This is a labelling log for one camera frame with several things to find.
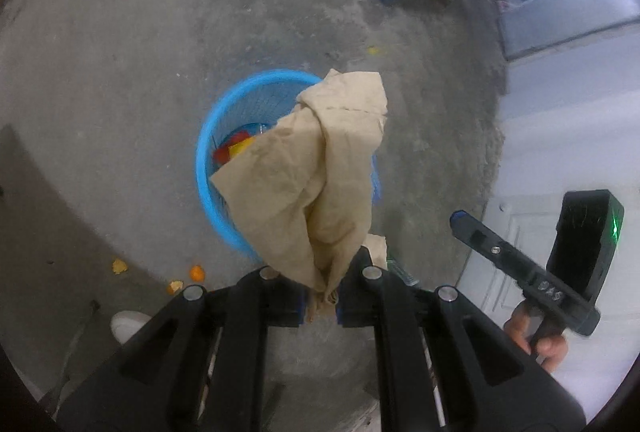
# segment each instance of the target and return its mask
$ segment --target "beige cloth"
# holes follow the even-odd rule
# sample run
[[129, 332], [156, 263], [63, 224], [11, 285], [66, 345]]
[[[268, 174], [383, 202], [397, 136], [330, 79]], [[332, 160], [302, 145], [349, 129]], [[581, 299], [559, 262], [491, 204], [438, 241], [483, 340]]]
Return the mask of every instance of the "beige cloth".
[[371, 223], [371, 156], [386, 96], [376, 72], [331, 70], [211, 180], [267, 264], [330, 300]]
[[374, 266], [386, 269], [386, 238], [382, 237], [382, 235], [369, 233], [364, 238], [362, 245], [369, 250], [371, 263]]

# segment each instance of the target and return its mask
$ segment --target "laundry basket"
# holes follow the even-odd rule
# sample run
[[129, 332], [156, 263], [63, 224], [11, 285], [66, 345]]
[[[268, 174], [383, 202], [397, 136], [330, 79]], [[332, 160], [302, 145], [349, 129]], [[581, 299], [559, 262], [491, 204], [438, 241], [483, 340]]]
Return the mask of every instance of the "laundry basket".
[[[308, 86], [322, 81], [318, 76], [298, 70], [267, 70], [234, 85], [209, 112], [200, 130], [196, 147], [196, 182], [198, 194], [210, 223], [232, 248], [259, 261], [231, 221], [226, 204], [209, 177], [217, 165], [212, 158], [216, 148], [231, 136], [246, 129], [251, 134], [274, 126], [279, 118], [291, 112], [296, 97]], [[372, 164], [371, 180], [374, 198], [380, 196], [380, 182]]]

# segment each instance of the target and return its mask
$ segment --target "white door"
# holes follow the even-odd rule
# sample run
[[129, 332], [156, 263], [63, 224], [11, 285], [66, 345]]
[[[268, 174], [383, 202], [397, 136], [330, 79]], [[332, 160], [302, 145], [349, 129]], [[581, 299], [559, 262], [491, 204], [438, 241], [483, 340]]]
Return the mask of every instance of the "white door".
[[[604, 406], [640, 352], [640, 193], [610, 188], [625, 207], [618, 248], [598, 298], [602, 320], [589, 338], [566, 332], [570, 352], [554, 376], [580, 402], [588, 419]], [[562, 195], [494, 198], [485, 223], [545, 266], [556, 238]], [[458, 287], [499, 326], [523, 300], [515, 282], [474, 253]]]

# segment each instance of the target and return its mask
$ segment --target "human hand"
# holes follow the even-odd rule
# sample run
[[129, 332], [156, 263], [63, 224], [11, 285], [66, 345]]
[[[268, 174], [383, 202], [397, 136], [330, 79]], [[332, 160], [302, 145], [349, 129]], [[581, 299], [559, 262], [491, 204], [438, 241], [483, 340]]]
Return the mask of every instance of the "human hand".
[[[524, 301], [513, 310], [511, 318], [504, 325], [504, 332], [527, 354], [531, 354], [531, 346], [524, 335], [529, 328], [530, 321], [527, 302]], [[569, 352], [569, 345], [562, 335], [550, 336], [542, 338], [538, 342], [536, 352], [545, 357], [542, 368], [546, 372], [554, 372]]]

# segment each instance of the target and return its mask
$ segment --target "white sneaker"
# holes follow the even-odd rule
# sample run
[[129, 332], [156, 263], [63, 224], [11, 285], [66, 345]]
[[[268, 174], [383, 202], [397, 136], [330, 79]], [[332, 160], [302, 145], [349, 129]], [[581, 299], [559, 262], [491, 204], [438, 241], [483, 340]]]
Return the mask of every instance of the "white sneaker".
[[149, 315], [138, 311], [120, 311], [111, 319], [111, 334], [120, 345], [126, 343], [142, 327], [151, 320]]

